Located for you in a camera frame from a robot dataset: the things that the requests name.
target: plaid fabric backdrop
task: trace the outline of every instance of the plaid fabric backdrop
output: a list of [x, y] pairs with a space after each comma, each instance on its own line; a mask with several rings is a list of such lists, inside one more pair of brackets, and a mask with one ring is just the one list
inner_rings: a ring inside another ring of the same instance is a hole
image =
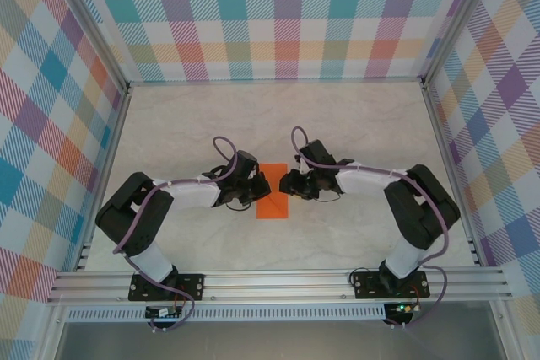
[[417, 77], [460, 1], [86, 0], [146, 82]]
[[0, 0], [0, 358], [23, 359], [94, 198], [121, 94], [64, 0]]
[[490, 265], [540, 358], [540, 0], [481, 0], [433, 83]]

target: black mounting plate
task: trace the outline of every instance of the black mounting plate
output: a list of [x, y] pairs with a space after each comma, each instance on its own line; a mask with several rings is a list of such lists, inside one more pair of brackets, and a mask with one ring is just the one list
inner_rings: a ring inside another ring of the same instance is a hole
[[416, 291], [414, 291], [414, 288], [411, 288], [411, 286], [417, 288], [419, 298], [427, 298], [431, 295], [429, 292], [428, 279], [424, 271], [416, 271], [413, 273], [407, 284], [404, 284], [397, 294], [390, 294], [381, 282], [379, 282], [378, 271], [355, 271], [351, 275], [350, 281], [353, 283], [354, 297], [356, 299], [416, 298]]
[[[203, 299], [204, 275], [178, 274], [175, 288], [188, 293], [195, 301], [201, 301]], [[127, 299], [129, 301], [174, 301], [175, 294], [150, 284], [138, 274], [133, 274]], [[181, 304], [183, 298], [179, 297], [178, 301]]]

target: marble table surface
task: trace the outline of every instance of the marble table surface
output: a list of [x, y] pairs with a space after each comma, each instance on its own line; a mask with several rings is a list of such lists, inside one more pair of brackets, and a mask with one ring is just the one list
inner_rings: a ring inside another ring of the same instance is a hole
[[[136, 171], [169, 180], [222, 164], [216, 135], [261, 163], [291, 167], [296, 125], [336, 160], [388, 169], [426, 164], [450, 191], [417, 83], [209, 84], [134, 89], [105, 199]], [[432, 262], [472, 266], [461, 223], [450, 237], [446, 254]], [[345, 195], [327, 204], [291, 197], [289, 219], [279, 220], [257, 220], [255, 207], [173, 205], [156, 240], [179, 269], [210, 271], [376, 267], [399, 238], [385, 198]], [[113, 247], [97, 228], [86, 271], [130, 270]]]

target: metal rail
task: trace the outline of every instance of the metal rail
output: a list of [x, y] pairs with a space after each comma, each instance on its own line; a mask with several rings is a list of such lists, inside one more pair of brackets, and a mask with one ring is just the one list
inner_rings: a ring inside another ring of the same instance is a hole
[[[445, 301], [490, 301], [511, 298], [498, 267], [452, 267]], [[391, 303], [397, 298], [356, 300], [348, 285], [349, 270], [324, 271], [207, 271], [204, 295], [197, 305], [213, 304], [330, 304]], [[443, 285], [438, 271], [426, 269], [435, 301]], [[131, 272], [59, 273], [49, 303], [53, 305], [133, 305], [127, 300]], [[164, 304], [164, 302], [147, 303]]]
[[446, 62], [446, 58], [450, 55], [454, 45], [456, 44], [457, 39], [468, 23], [469, 19], [473, 15], [474, 9], [476, 8], [480, 0], [463, 0], [454, 18], [450, 23], [450, 27], [446, 31], [446, 34], [440, 43], [439, 47], [435, 51], [431, 64], [428, 67], [428, 70], [425, 74], [424, 80], [429, 84], [439, 73], [439, 70], [443, 67]]
[[122, 135], [122, 129], [124, 127], [124, 122], [127, 117], [127, 109], [131, 101], [131, 94], [123, 94], [121, 97], [120, 108], [118, 110], [118, 117], [116, 118], [116, 123], [112, 131], [111, 143], [107, 148], [105, 162], [101, 169], [100, 178], [98, 180], [97, 187], [95, 188], [94, 200], [92, 201], [92, 206], [86, 221], [84, 222], [83, 228], [81, 230], [81, 236], [78, 238], [78, 242], [75, 246], [75, 251], [79, 252], [78, 255], [74, 255], [70, 263], [69, 268], [76, 271], [78, 266], [81, 264], [80, 260], [84, 258], [83, 266], [86, 265], [86, 258], [89, 256], [89, 246], [92, 237], [94, 236], [95, 226], [94, 218], [96, 217], [98, 211], [101, 208], [103, 199], [105, 197], [105, 191], [107, 189], [107, 183], [109, 182], [109, 176], [112, 171], [112, 164], [115, 160], [116, 150], [118, 149], [118, 144], [120, 142], [120, 136]]
[[95, 48], [101, 61], [107, 68], [107, 71], [114, 80], [116, 86], [122, 89], [123, 93], [127, 93], [128, 79], [124, 75], [118, 61], [114, 57], [111, 48], [107, 44], [107, 41], [100, 32], [92, 13], [88, 10], [86, 2], [84, 0], [66, 0], [69, 9], [73, 15], [77, 18], [78, 23], [81, 25], [84, 33], [88, 36], [90, 44]]

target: purple cable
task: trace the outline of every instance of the purple cable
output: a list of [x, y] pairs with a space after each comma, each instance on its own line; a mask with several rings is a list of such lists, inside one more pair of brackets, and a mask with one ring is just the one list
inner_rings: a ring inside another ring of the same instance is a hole
[[[219, 139], [227, 142], [230, 145], [230, 147], [232, 148], [232, 150], [233, 150], [233, 164], [230, 167], [229, 171], [227, 171], [227, 173], [225, 173], [224, 175], [216, 177], [215, 179], [207, 179], [207, 180], [178, 179], [178, 180], [167, 181], [165, 183], [161, 183], [160, 185], [155, 186], [146, 195], [146, 197], [144, 197], [143, 203], [141, 204], [140, 208], [138, 209], [137, 215], [135, 215], [135, 218], [133, 219], [133, 222], [132, 222], [131, 226], [129, 227], [128, 231], [124, 235], [124, 238], [122, 238], [120, 243], [112, 251], [113, 254], [117, 254], [117, 253], [122, 251], [122, 247], [126, 244], [126, 242], [129, 240], [129, 238], [132, 236], [133, 232], [135, 231], [135, 228], [137, 227], [138, 221], [139, 221], [141, 215], [143, 214], [144, 208], [148, 204], [150, 198], [152, 198], [152, 196], [158, 190], [163, 189], [163, 188], [168, 187], [168, 186], [171, 186], [171, 185], [179, 185], [179, 184], [186, 184], [186, 183], [198, 183], [198, 184], [201, 184], [201, 185], [206, 185], [206, 184], [209, 184], [209, 183], [217, 183], [218, 181], [221, 181], [221, 180], [225, 179], [227, 176], [229, 176], [231, 173], [233, 173], [233, 171], [236, 168], [236, 163], [238, 161], [238, 157], [236, 156], [236, 147], [226, 137], [217, 136], [217, 137], [214, 137], [214, 139], [212, 140], [212, 144], [216, 148], [218, 153], [221, 156], [223, 156], [225, 159], [227, 159], [228, 161], [230, 161], [230, 159], [225, 156], [225, 154], [221, 151], [221, 149], [219, 149], [219, 147], [218, 147], [218, 145], [216, 143], [216, 141], [218, 141]], [[195, 300], [193, 299], [193, 297], [190, 294], [185, 293], [185, 292], [183, 292], [183, 291], [181, 291], [181, 290], [179, 290], [177, 288], [172, 288], [172, 287], [169, 287], [169, 286], [165, 286], [164, 284], [161, 284], [160, 282], [156, 282], [152, 277], [150, 277], [149, 275], [147, 275], [146, 273], [141, 271], [141, 269], [135, 263], [133, 263], [133, 261], [129, 257], [124, 255], [124, 259], [126, 259], [127, 263], [129, 263], [135, 269], [135, 271], [138, 271], [139, 274], [141, 275], [141, 277], [144, 280], [146, 280], [147, 282], [149, 282], [151, 284], [154, 284], [156, 287], [159, 287], [159, 288], [162, 288], [164, 290], [171, 291], [172, 293], [176, 293], [178, 295], [181, 295], [182, 297], [185, 297], [186, 299], [189, 299], [191, 301], [191, 303], [192, 303], [192, 307], [190, 308], [189, 312], [181, 320], [175, 322], [170, 328], [159, 329], [154, 325], [154, 319], [151, 319], [150, 320], [150, 325], [154, 328], [154, 331], [158, 330], [160, 332], [166, 332], [168, 330], [176, 329], [178, 326], [184, 324], [190, 316], [192, 316], [193, 311], [195, 310]]]
[[[379, 168], [371, 168], [369, 166], [344, 166], [344, 165], [338, 165], [338, 164], [318, 164], [316, 162], [313, 162], [312, 160], [308, 159], [301, 151], [300, 149], [298, 148], [298, 145], [296, 145], [296, 141], [294, 140], [294, 134], [297, 132], [297, 131], [300, 131], [302, 132], [302, 135], [304, 136], [304, 139], [305, 139], [305, 143], [308, 143], [309, 142], [309, 139], [307, 137], [307, 133], [305, 132], [304, 128], [302, 128], [301, 126], [296, 126], [295, 128], [293, 128], [293, 131], [290, 133], [290, 140], [291, 142], [293, 143], [293, 148], [294, 150], [296, 151], [296, 153], [308, 164], [310, 164], [311, 166], [314, 166], [316, 168], [321, 168], [321, 169], [340, 169], [340, 170], [365, 170], [367, 172], [371, 172], [371, 173], [377, 173], [377, 174], [380, 174], [380, 175], [390, 175], [390, 176], [396, 176], [396, 177], [399, 177], [400, 179], [403, 179], [405, 181], [407, 181], [407, 183], [409, 183], [410, 185], [412, 185], [414, 187], [415, 190], [417, 190], [421, 195], [422, 197], [427, 201], [427, 203], [429, 204], [429, 206], [431, 207], [431, 209], [433, 210], [433, 212], [435, 213], [435, 216], [437, 217], [437, 219], [439, 220], [439, 223], [440, 223], [440, 227], [442, 228], [442, 233], [444, 235], [444, 239], [445, 239], [445, 244], [443, 246], [443, 248], [439, 251], [439, 252], [436, 252], [434, 253], [433, 255], [429, 255], [427, 257], [424, 257], [420, 262], [419, 262], [419, 266], [422, 266], [424, 265], [424, 263], [426, 261], [430, 261], [431, 259], [435, 258], [435, 257], [439, 257], [443, 254], [445, 254], [446, 250], [448, 249], [448, 244], [449, 244], [449, 238], [448, 238], [448, 227], [446, 226], [446, 223], [445, 223], [445, 219], [442, 217], [440, 211], [439, 211], [439, 208], [437, 208], [437, 206], [435, 205], [434, 201], [431, 200], [431, 198], [428, 196], [428, 193], [425, 192], [425, 190], [419, 186], [419, 184], [411, 179], [410, 177], [406, 176], [406, 175], [402, 175], [401, 173], [398, 173], [398, 172], [395, 172], [393, 170], [388, 170], [388, 169], [379, 169]], [[424, 316], [422, 316], [421, 318], [418, 318], [417, 320], [413, 320], [412, 322], [409, 322], [409, 325], [414, 325], [414, 324], [417, 324], [418, 322], [420, 322], [421, 320], [425, 319], [426, 316], [428, 316], [428, 314], [431, 314], [434, 312], [434, 309], [437, 308], [440, 304], [440, 302], [442, 301], [443, 297], [445, 296], [446, 294], [446, 288], [448, 287], [448, 276], [446, 275], [446, 272], [444, 271], [444, 269], [442, 269], [442, 267], [438, 267], [438, 266], [427, 266], [427, 265], [424, 265], [424, 267], [426, 269], [435, 269], [435, 270], [438, 270], [440, 271], [440, 273], [442, 274], [443, 276], [443, 285], [442, 285], [442, 290], [440, 291], [440, 295], [439, 297], [437, 298], [437, 300], [435, 301], [435, 303], [433, 304], [433, 306], [431, 307], [431, 309], [429, 310], [429, 312], [427, 314], [425, 314]], [[392, 320], [389, 320], [391, 323], [395, 324], [395, 325], [399, 325], [397, 322], [394, 322]]]
[[139, 272], [139, 274], [141, 275], [141, 277], [146, 280], [147, 282], [149, 282], [150, 284], [154, 284], [156, 287], [159, 287], [159, 288], [162, 288], [164, 290], [167, 290], [167, 291], [171, 291], [172, 293], [176, 293], [178, 295], [181, 295], [182, 297], [186, 297], [186, 299], [189, 299], [192, 303], [192, 307], [189, 308], [189, 312], [179, 321], [175, 322], [170, 328], [158, 328], [156, 325], [154, 325], [154, 318], [152, 318], [150, 320], [150, 325], [152, 326], [153, 328], [153, 331], [159, 331], [159, 332], [166, 332], [168, 330], [174, 330], [176, 329], [178, 326], [184, 324], [187, 319], [192, 316], [193, 314], [193, 311], [195, 310], [195, 300], [193, 299], [193, 297], [191, 295], [189, 295], [188, 293], [185, 293], [177, 288], [173, 288], [173, 287], [169, 287], [169, 286], [165, 286], [164, 284], [161, 284], [160, 282], [156, 282], [152, 277], [150, 277], [148, 274], [146, 274], [144, 271], [142, 271], [139, 266], [137, 266], [135, 263], [133, 263], [133, 261], [127, 257], [127, 256], [124, 256], [124, 259], [126, 259], [126, 262], [129, 263], [136, 271]]
[[[442, 290], [440, 290], [439, 297], [434, 302], [433, 306], [429, 309], [427, 313], [422, 315], [420, 318], [417, 318], [416, 320], [412, 320], [408, 323], [408, 326], [411, 325], [417, 325], [423, 320], [425, 320], [427, 317], [429, 317], [431, 314], [435, 312], [435, 309], [440, 305], [440, 302], [442, 301], [443, 297], [445, 297], [446, 289], [448, 287], [448, 275], [446, 274], [446, 271], [442, 267], [433, 266], [433, 265], [424, 265], [423, 268], [425, 269], [434, 269], [440, 271], [440, 274], [442, 274], [443, 282], [442, 282]], [[400, 325], [395, 320], [387, 320], [391, 324], [394, 325]]]
[[304, 135], [305, 143], [308, 143], [309, 139], [307, 137], [307, 133], [305, 132], [304, 128], [301, 126], [296, 126], [293, 128], [293, 131], [290, 133], [290, 140], [293, 143], [293, 148], [296, 151], [296, 153], [308, 164], [310, 164], [313, 167], [321, 168], [321, 169], [340, 169], [340, 170], [364, 170], [366, 172], [371, 173], [377, 173], [379, 175], [389, 175], [389, 176], [395, 176], [400, 179], [403, 179], [407, 181], [414, 189], [420, 193], [420, 195], [426, 200], [426, 202], [429, 204], [433, 212], [435, 213], [435, 216], [439, 220], [440, 227], [442, 228], [442, 233], [444, 237], [444, 245], [442, 249], [432, 255], [429, 255], [427, 257], [424, 257], [420, 262], [419, 266], [423, 265], [426, 261], [430, 261], [431, 259], [434, 259], [435, 257], [442, 256], [446, 253], [448, 250], [448, 244], [449, 244], [449, 237], [448, 237], [448, 227], [446, 226], [445, 219], [440, 214], [439, 208], [435, 205], [434, 201], [431, 200], [431, 197], [428, 196], [428, 193], [425, 192], [425, 190], [419, 186], [419, 184], [411, 179], [410, 177], [406, 175], [402, 175], [399, 172], [395, 172], [393, 170], [388, 169], [379, 169], [379, 168], [371, 168], [370, 166], [345, 166], [345, 165], [339, 165], [339, 164], [318, 164], [317, 162], [313, 162], [312, 160], [308, 159], [298, 148], [298, 145], [296, 145], [296, 141], [294, 140], [294, 134], [300, 131], [302, 132], [302, 135]]
[[220, 177], [217, 177], [215, 179], [208, 179], [208, 180], [198, 180], [198, 179], [178, 179], [178, 180], [172, 180], [172, 181], [166, 181], [165, 183], [161, 183], [160, 185], [157, 185], [155, 186], [147, 195], [146, 197], [144, 197], [144, 200], [143, 200], [143, 203], [141, 204], [141, 207], [138, 209], [138, 212], [137, 212], [137, 215], [135, 215], [135, 218], [133, 219], [133, 222], [132, 222], [132, 225], [129, 227], [129, 229], [127, 230], [126, 234], [124, 235], [124, 237], [121, 239], [120, 243], [116, 246], [116, 248], [112, 251], [113, 254], [117, 254], [119, 253], [121, 250], [122, 250], [122, 247], [126, 244], [126, 242], [129, 240], [129, 238], [131, 238], [132, 234], [133, 234], [133, 231], [135, 231], [135, 228], [137, 227], [137, 224], [141, 218], [141, 215], [143, 215], [143, 211], [144, 211], [144, 208], [146, 208], [146, 205], [149, 203], [150, 199], [152, 198], [152, 196], [160, 189], [163, 189], [165, 187], [169, 187], [171, 185], [179, 185], [179, 184], [186, 184], [186, 183], [199, 183], [201, 185], [206, 185], [208, 183], [217, 183], [218, 181], [221, 181], [223, 179], [225, 179], [227, 176], [229, 176], [231, 173], [233, 173], [233, 171], [235, 170], [235, 167], [236, 167], [236, 162], [238, 160], [238, 157], [236, 156], [236, 147], [235, 145], [226, 137], [221, 137], [221, 136], [218, 136], [218, 137], [215, 137], [213, 140], [212, 140], [212, 144], [214, 145], [214, 147], [217, 149], [218, 153], [223, 156], [225, 159], [229, 160], [229, 158], [227, 158], [225, 156], [225, 154], [223, 152], [221, 152], [221, 150], [218, 148], [218, 145], [216, 144], [216, 141], [217, 140], [223, 140], [225, 142], [227, 142], [230, 147], [233, 149], [233, 165], [230, 167], [229, 171], [227, 173], [225, 173], [224, 175], [221, 175]]

